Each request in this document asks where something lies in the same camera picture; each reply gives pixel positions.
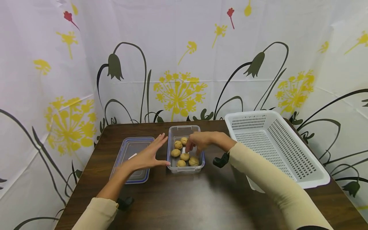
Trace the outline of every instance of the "white plastic basket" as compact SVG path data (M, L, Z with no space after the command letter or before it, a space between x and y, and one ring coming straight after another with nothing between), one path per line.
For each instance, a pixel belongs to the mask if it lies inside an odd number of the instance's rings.
M325 168L277 112L230 113L225 122L232 139L266 158L303 189L330 182ZM263 192L251 179L248 182L253 190Z

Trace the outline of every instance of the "black strap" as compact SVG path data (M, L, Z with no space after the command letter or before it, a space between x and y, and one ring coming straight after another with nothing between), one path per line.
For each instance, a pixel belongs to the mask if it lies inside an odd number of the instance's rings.
M214 158L212 161L212 164L214 164L215 166L219 168L222 168L229 162L229 158L230 158L229 154L224 153L224 155L222 155L221 158Z

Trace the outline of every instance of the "forearm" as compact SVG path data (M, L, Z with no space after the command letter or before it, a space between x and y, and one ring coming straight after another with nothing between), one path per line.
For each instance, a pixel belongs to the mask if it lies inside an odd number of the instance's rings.
M332 229L309 195L271 162L226 134L216 133L214 144L230 153L229 162L246 174L280 208L289 229L320 226Z
M82 216L74 225L73 230L105 230L114 220L121 188L128 180L134 169L130 164L123 163L115 172L114 176L93 198Z
M119 197L121 188L134 172L131 165L123 163L114 173L113 177L105 185L105 187L98 193L97 198L110 199L116 201Z
M228 152L237 143L223 132L213 132L211 138L212 144L216 145L225 152Z

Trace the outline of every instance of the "person's right arm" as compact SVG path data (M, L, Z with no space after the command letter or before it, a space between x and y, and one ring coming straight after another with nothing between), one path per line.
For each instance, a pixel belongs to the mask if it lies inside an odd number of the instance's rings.
M198 152L214 144L230 154L229 162L254 181L281 210L289 229L318 226L332 229L309 195L271 162L221 132L195 132L189 136L186 151Z

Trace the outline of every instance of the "left hand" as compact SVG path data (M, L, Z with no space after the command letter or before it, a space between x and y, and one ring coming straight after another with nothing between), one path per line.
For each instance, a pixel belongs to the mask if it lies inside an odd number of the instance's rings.
M139 169L149 169L155 166L169 166L170 162L166 160L156 160L157 150L166 143L167 139L168 137L165 137L165 133L160 134L147 148L124 162L121 167L130 167L132 171L136 171Z

